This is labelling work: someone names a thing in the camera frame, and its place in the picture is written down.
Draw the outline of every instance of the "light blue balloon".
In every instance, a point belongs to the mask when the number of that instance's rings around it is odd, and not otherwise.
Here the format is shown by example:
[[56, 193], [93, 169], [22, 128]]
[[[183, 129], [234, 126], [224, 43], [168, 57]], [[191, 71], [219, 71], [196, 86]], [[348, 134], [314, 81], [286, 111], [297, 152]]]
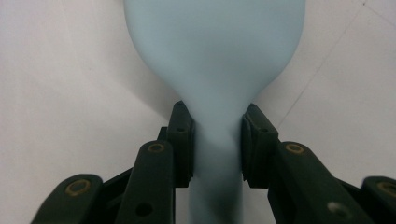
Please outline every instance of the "light blue balloon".
[[240, 125], [290, 61], [305, 0], [125, 0], [147, 66], [196, 121], [191, 223], [241, 223]]

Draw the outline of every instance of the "gray background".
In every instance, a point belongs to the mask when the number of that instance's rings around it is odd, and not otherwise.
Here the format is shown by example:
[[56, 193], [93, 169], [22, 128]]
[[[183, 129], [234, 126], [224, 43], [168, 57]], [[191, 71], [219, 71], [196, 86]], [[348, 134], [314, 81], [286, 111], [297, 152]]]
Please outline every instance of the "gray background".
[[[307, 0], [300, 45], [256, 99], [281, 140], [337, 177], [396, 178], [396, 3]], [[65, 178], [134, 164], [179, 97], [139, 59], [121, 0], [0, 1], [0, 223], [27, 223]], [[245, 223], [274, 223], [244, 189]], [[188, 194], [177, 190], [177, 223]]]

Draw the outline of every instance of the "screw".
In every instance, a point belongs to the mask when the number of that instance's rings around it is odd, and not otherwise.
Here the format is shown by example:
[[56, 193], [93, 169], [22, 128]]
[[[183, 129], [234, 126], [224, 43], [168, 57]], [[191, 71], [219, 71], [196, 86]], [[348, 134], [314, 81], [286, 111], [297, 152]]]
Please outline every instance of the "screw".
[[296, 144], [287, 144], [286, 150], [294, 154], [302, 154], [304, 149]]
[[89, 180], [79, 179], [69, 184], [64, 192], [72, 197], [76, 197], [88, 191], [90, 187], [91, 182]]
[[165, 150], [163, 144], [154, 143], [148, 147], [149, 152], [159, 153]]
[[352, 217], [352, 214], [350, 213], [349, 209], [341, 203], [329, 202], [327, 204], [327, 208], [329, 209], [330, 212], [332, 212], [333, 214], [337, 215], [342, 219], [348, 219]]
[[388, 195], [396, 198], [396, 185], [389, 183], [389, 182], [379, 182], [376, 184], [376, 186], [381, 189], [382, 191], [384, 191], [385, 193], [387, 193]]

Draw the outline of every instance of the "white surface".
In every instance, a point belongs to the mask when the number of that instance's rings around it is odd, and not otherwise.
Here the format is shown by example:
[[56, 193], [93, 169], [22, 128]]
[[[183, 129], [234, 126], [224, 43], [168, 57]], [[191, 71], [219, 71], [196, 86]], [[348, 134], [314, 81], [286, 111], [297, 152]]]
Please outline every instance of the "white surface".
[[[395, 8], [308, 0], [297, 52], [256, 100], [282, 140], [357, 186], [396, 178]], [[28, 223], [70, 175], [132, 166], [177, 99], [134, 51], [121, 0], [0, 2], [0, 223]], [[265, 191], [244, 193], [245, 223], [273, 223]]]

